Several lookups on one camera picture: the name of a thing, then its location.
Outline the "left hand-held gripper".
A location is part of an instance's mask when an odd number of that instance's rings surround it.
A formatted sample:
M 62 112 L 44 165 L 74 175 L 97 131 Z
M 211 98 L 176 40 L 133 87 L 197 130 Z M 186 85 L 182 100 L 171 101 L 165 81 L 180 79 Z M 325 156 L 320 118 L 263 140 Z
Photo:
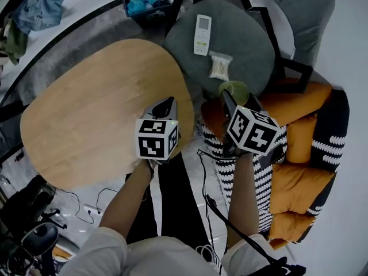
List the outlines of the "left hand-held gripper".
M 166 162 L 178 145 L 178 104 L 167 97 L 148 106 L 135 124 L 136 155 L 140 159 Z

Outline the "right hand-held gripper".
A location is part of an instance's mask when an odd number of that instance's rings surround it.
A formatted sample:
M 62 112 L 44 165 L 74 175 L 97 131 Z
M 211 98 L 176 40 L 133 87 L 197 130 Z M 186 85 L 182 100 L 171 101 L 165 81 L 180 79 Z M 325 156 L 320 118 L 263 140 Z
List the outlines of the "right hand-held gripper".
M 223 157 L 232 158 L 248 152 L 266 156 L 274 148 L 281 128 L 257 97 L 250 93 L 248 108 L 245 108 L 237 105 L 228 90 L 223 90 L 220 101 L 228 119 L 224 125 Z

